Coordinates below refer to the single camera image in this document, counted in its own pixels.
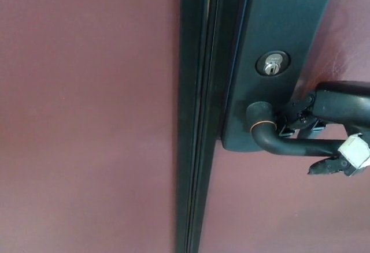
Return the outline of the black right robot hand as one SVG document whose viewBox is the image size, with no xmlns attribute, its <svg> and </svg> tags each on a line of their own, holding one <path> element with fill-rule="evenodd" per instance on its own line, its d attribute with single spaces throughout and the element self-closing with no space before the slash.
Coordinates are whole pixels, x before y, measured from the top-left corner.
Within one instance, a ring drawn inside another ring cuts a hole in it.
<svg viewBox="0 0 370 253">
<path fill-rule="evenodd" d="M 315 139 L 329 124 L 343 125 L 347 139 L 338 152 L 309 167 L 309 175 L 352 176 L 369 167 L 369 83 L 322 82 L 305 99 L 292 101 L 277 115 L 279 135 Z"/>
</svg>

